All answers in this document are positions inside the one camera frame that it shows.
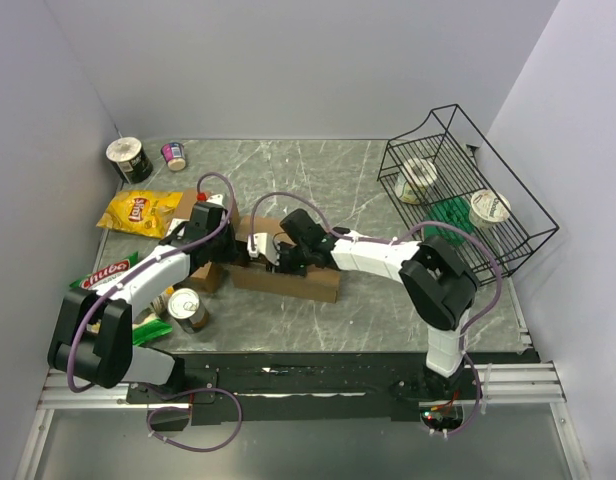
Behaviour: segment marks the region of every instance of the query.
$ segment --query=black wire rack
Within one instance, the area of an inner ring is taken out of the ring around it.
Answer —
[[[416,187],[413,169],[405,168],[412,165],[413,159],[434,165],[436,179],[427,188],[422,188],[420,182]],[[399,199],[395,192],[398,179],[400,185],[404,179],[410,185],[414,204]],[[505,221],[490,228],[472,225],[478,222],[471,222],[467,228],[465,223],[457,226],[472,230],[468,233],[490,249],[505,277],[516,272],[559,230],[555,220],[457,104],[432,109],[417,128],[389,140],[377,180],[408,228],[424,220],[439,220],[435,211],[442,206],[447,209],[448,205],[461,203],[469,207],[476,192],[494,192],[508,211]],[[422,240],[426,234],[413,238]],[[477,248],[469,242],[455,242],[454,247],[482,285],[494,281],[490,263]]]

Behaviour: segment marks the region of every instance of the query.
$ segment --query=silver can lid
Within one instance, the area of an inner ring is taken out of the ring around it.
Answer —
[[[141,151],[141,142],[135,137],[118,138],[106,149],[106,157],[111,162],[127,162]]]
[[[199,295],[190,288],[181,288],[168,300],[168,313],[175,320],[192,317],[199,310]]]

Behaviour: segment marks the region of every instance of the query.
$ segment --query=small can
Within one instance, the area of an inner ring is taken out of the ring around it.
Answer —
[[[152,311],[157,315],[164,313],[168,309],[168,300],[170,300],[173,293],[175,293],[175,289],[172,287],[168,287],[164,290],[161,295],[150,302],[150,308]]]
[[[112,142],[106,149],[106,157],[125,182],[143,182],[152,173],[152,163],[141,142],[134,137],[123,137]]]
[[[208,311],[197,292],[181,288],[168,300],[168,313],[186,333],[197,333],[208,323]]]
[[[166,165],[173,172],[178,172],[186,167],[184,157],[184,146],[179,142],[170,142],[161,147],[161,154],[164,156]]]

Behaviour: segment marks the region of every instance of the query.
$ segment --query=black can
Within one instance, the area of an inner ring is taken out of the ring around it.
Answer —
[[[141,142],[134,137],[123,137],[112,142],[106,149],[106,157],[125,182],[143,182],[152,173],[152,163]]]

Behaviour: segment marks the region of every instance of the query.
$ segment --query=snack bag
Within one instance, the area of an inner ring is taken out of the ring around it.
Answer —
[[[182,192],[151,190],[119,192],[108,204],[97,226],[162,238],[182,195]]]
[[[84,277],[78,278],[70,284],[72,288],[81,287],[86,290],[94,290],[95,288],[112,282],[122,273],[127,272],[139,262],[139,252],[131,253],[126,258],[122,258],[107,267],[104,267],[95,273],[90,273]]]

